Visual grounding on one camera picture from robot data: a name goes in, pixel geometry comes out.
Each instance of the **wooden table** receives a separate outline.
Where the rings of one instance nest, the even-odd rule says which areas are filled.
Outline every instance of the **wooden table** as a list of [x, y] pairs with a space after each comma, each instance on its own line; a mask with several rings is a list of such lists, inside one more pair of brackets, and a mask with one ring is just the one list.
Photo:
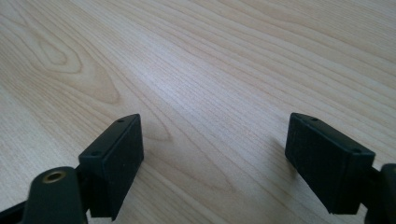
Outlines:
[[[146, 158], [115, 223], [363, 223], [284, 156], [291, 112], [396, 162], [392, 0], [0, 2], [0, 210], [142, 117]], [[109, 223], [107, 218], [91, 223]]]

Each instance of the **light wood surface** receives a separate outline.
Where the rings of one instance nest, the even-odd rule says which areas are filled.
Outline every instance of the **light wood surface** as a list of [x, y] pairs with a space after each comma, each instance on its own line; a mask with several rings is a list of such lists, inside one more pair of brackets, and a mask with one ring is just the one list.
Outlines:
[[1, 0], [0, 78], [0, 210], [134, 113], [115, 223], [363, 223], [285, 159], [291, 112], [396, 162], [394, 0]]

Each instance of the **black plastic part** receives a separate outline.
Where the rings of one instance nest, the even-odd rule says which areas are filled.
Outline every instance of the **black plastic part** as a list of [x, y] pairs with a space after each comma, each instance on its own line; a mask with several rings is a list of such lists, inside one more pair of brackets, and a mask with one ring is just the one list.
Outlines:
[[84, 205], [92, 217], [117, 217], [143, 158], [138, 114], [115, 121], [78, 156], [82, 178], [93, 186]]
[[379, 171], [372, 168], [371, 173], [366, 176], [366, 182], [363, 186], [364, 191], [361, 195], [362, 203], [367, 207], [367, 214], [364, 223], [370, 224], [389, 224], [386, 213], [386, 200], [381, 199], [382, 176]]
[[396, 223], [396, 164], [381, 168], [381, 186], [378, 191], [389, 223]]
[[35, 178], [26, 201], [23, 223], [86, 222], [74, 168], [54, 168]]
[[373, 151], [319, 119], [292, 113], [285, 154], [329, 213], [357, 213]]
[[0, 213], [1, 224], [13, 224], [22, 221], [23, 210], [26, 202], [18, 203]]

